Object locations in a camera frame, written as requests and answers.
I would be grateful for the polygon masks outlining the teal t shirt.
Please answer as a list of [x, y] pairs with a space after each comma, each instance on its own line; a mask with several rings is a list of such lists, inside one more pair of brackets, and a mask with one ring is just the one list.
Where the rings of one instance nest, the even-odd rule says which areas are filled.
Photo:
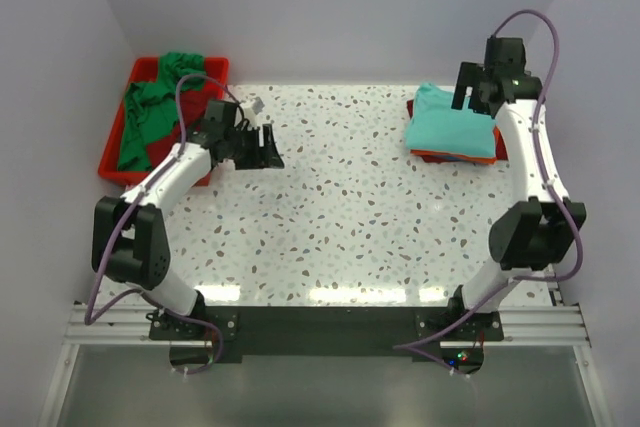
[[472, 111], [468, 100], [461, 110], [454, 110], [452, 100], [452, 92], [435, 84], [419, 86], [405, 130], [406, 148], [421, 155], [494, 163], [497, 159], [495, 121]]

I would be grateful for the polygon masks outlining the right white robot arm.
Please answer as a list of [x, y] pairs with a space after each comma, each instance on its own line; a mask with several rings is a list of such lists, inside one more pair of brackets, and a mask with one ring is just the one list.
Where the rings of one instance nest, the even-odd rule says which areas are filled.
[[583, 253], [580, 228], [587, 217], [555, 165], [546, 126], [543, 83], [526, 69], [524, 42], [493, 35], [481, 64], [461, 64], [452, 106], [491, 117], [513, 170], [514, 202], [491, 226], [489, 258], [449, 299], [448, 333], [469, 339], [521, 282], [547, 282], [544, 270], [569, 249]]

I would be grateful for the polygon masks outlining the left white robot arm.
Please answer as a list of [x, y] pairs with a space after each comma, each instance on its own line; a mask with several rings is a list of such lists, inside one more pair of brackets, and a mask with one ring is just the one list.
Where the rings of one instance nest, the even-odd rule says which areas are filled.
[[198, 180], [225, 161], [238, 170], [284, 166], [270, 124], [257, 124], [251, 108], [214, 100], [141, 183], [119, 197], [103, 197], [94, 209], [95, 279], [125, 284], [174, 313], [171, 325], [185, 339], [205, 332], [205, 303], [171, 266], [165, 220]]

